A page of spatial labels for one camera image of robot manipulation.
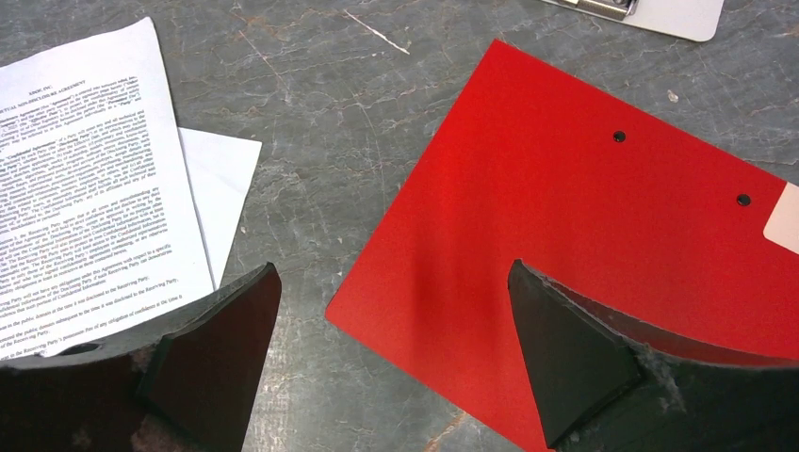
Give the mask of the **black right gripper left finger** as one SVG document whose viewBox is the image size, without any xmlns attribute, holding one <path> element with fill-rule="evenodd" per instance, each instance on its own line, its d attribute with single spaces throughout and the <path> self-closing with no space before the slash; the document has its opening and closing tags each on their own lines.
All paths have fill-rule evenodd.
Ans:
<svg viewBox="0 0 799 452">
<path fill-rule="evenodd" d="M 281 293 L 265 264 L 124 331 L 2 362 L 2 449 L 240 450 Z"/>
</svg>

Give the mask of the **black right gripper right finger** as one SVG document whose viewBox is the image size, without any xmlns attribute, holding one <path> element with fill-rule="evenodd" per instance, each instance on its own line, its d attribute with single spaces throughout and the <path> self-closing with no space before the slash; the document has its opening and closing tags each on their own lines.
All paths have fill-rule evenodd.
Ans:
<svg viewBox="0 0 799 452">
<path fill-rule="evenodd" d="M 550 449 L 797 449 L 797 361 L 658 328 L 521 261 L 508 291 Z"/>
</svg>

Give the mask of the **printed text paper sheet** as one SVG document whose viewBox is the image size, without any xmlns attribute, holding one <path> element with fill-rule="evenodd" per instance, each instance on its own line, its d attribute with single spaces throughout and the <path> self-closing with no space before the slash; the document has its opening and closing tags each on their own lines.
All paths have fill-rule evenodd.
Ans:
<svg viewBox="0 0 799 452">
<path fill-rule="evenodd" d="M 155 25 L 1 70 L 1 357 L 54 356 L 215 290 Z"/>
</svg>

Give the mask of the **red folder black inside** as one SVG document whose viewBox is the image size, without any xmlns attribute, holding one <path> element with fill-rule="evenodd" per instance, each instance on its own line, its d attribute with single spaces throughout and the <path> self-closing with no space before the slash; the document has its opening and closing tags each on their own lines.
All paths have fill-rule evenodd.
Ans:
<svg viewBox="0 0 799 452">
<path fill-rule="evenodd" d="M 542 451 L 515 260 L 668 331 L 798 356 L 797 187 L 495 41 L 326 316 Z"/>
</svg>

